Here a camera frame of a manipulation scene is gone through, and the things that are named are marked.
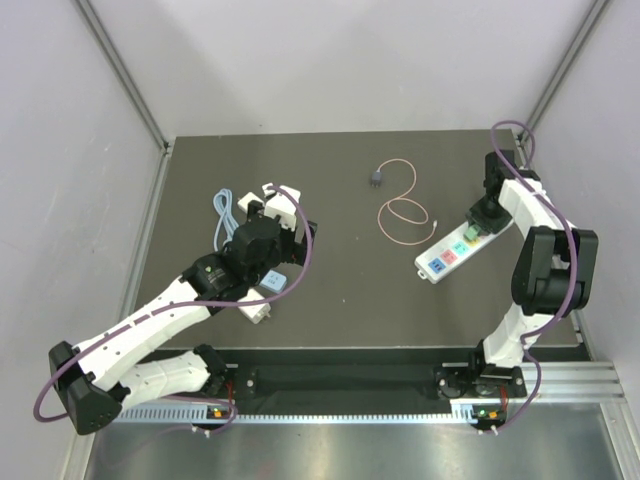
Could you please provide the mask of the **light green plug adapter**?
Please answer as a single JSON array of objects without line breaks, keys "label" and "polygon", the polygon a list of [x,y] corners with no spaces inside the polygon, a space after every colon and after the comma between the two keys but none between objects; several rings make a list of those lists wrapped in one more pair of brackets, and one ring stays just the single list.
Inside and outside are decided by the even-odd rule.
[{"label": "light green plug adapter", "polygon": [[481,234],[482,229],[478,225],[471,225],[465,230],[463,238],[467,243],[475,244],[481,238]]}]

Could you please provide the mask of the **white cube socket adapter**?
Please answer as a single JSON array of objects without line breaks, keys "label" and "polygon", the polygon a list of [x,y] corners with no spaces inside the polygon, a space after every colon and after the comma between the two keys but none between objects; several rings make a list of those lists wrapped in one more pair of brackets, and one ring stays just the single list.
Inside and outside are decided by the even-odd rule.
[{"label": "white cube socket adapter", "polygon": [[238,310],[254,325],[270,317],[271,305],[255,289],[249,289],[247,294],[239,300]]}]

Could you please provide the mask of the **small white USB charger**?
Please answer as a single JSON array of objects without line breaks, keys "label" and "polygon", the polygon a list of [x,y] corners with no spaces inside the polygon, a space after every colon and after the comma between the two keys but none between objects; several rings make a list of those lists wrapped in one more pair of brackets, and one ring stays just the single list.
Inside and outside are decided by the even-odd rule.
[{"label": "small white USB charger", "polygon": [[253,192],[248,192],[237,201],[237,206],[241,212],[247,213],[249,209],[249,205],[252,202],[257,202],[260,206],[264,205],[264,202],[260,197],[258,197]]}]

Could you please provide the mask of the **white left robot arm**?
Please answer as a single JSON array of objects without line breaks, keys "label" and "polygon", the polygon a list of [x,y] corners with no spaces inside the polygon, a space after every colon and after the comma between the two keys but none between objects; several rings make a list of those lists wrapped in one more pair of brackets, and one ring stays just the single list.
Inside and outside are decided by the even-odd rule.
[{"label": "white left robot arm", "polygon": [[146,358],[178,333],[226,308],[261,306],[249,295],[281,264],[307,270],[317,225],[304,234],[280,216],[252,214],[221,250],[196,259],[153,300],[114,327],[77,344],[61,341],[48,352],[51,377],[45,388],[57,394],[79,435],[95,433],[139,404],[180,393],[212,397],[226,387],[227,367],[209,345],[160,361]]}]

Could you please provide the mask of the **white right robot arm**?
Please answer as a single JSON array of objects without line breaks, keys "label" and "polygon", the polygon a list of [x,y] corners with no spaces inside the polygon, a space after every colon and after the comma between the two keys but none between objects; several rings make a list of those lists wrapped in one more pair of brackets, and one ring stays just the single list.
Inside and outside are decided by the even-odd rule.
[{"label": "white right robot arm", "polygon": [[539,176],[519,169],[512,150],[485,156],[484,196],[466,214],[463,238],[487,240],[510,225],[524,243],[511,279],[513,304],[469,359],[466,380],[487,396],[515,380],[541,334],[590,298],[599,239],[570,224],[547,198]]}]

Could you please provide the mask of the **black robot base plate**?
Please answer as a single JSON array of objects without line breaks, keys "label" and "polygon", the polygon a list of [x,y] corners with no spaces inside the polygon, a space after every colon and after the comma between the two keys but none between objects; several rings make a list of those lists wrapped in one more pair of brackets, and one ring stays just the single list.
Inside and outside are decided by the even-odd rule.
[{"label": "black robot base plate", "polygon": [[471,348],[222,349],[232,397],[243,414],[444,413],[452,400],[515,401],[527,395],[516,371],[507,384],[468,378]]}]

